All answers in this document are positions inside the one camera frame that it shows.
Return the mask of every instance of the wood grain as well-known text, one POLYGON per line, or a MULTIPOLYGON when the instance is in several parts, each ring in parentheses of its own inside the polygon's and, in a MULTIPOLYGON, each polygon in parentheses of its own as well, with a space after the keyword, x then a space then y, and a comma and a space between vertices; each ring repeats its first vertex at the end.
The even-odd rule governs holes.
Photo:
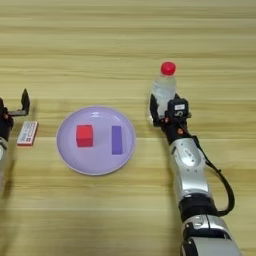
MULTIPOLYGON (((243 255, 255 255, 255 17, 253 0, 1 0, 0 94, 16 108, 26 87, 40 129, 26 149, 15 147, 23 119, 12 132, 0 255, 179 255, 167 145, 145 119, 169 59, 191 132, 234 187, 225 220, 243 255), (129 117, 137 148, 124 168, 93 178, 64 165, 55 135, 69 113, 98 104, 129 117)), ((222 185, 207 176, 225 206, 222 185)))

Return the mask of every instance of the small card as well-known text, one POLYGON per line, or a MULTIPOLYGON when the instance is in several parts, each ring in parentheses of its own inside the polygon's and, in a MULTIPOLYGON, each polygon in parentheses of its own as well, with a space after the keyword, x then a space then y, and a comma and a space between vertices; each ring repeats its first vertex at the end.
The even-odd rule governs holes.
POLYGON ((19 146, 33 146, 38 129, 38 122, 25 121, 17 140, 19 146))

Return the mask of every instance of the cable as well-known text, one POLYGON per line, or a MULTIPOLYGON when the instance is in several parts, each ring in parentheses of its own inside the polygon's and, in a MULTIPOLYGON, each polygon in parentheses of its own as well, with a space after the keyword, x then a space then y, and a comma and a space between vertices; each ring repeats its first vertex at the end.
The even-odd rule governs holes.
POLYGON ((218 211, 219 216, 225 216, 227 214, 229 214, 235 207, 235 195, 234 195, 234 191, 232 189, 232 187, 230 186, 229 182, 227 181, 227 179, 225 178, 225 176, 222 174, 221 169, 218 169, 207 157, 207 155, 205 154, 204 150, 202 149, 199 140, 197 138, 197 136, 193 136, 189 133, 189 131, 187 130, 187 128, 185 126, 183 126, 182 124, 179 124, 180 128, 182 130, 184 130, 186 132, 186 134, 191 137, 194 142, 196 143, 196 146, 202 151, 205 160, 206 160, 206 165, 208 165, 210 168, 212 168, 216 173, 218 178, 220 179, 220 181, 223 183, 226 192, 227 192, 227 196, 228 196, 228 206, 225 210, 222 211, 218 211))

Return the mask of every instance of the red cube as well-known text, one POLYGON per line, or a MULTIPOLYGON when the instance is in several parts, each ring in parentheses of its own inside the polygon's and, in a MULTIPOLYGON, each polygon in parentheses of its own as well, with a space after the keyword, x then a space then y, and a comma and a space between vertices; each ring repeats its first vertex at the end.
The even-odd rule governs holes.
POLYGON ((91 125, 78 125, 76 127, 76 143, 79 148, 93 146, 93 129, 91 125))

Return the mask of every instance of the bottle cap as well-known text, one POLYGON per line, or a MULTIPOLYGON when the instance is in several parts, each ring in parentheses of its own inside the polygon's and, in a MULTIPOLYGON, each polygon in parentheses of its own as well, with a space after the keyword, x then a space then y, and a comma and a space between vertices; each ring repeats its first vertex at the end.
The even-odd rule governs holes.
POLYGON ((173 62, 164 62, 161 66, 163 75, 172 76, 176 70, 176 65, 173 62))

